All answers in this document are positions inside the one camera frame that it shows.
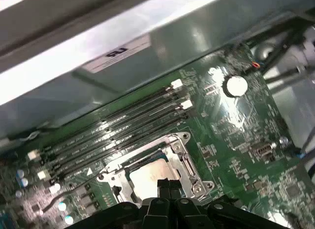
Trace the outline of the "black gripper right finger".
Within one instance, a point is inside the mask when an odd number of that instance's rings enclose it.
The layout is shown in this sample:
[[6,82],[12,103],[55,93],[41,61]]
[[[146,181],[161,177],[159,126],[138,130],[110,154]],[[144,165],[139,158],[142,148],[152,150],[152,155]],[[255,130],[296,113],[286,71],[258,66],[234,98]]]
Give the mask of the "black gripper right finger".
[[181,229],[284,229],[278,223],[260,217],[224,201],[213,201],[208,207],[191,198],[175,201]]

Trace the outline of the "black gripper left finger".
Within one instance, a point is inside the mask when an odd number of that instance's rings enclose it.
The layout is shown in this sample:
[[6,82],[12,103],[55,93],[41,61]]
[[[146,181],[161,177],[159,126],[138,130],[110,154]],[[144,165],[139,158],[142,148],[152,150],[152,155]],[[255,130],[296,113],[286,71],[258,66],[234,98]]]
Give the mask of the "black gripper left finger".
[[149,198],[141,207],[122,202],[73,225],[75,229],[168,229],[170,181],[157,181],[158,197]]

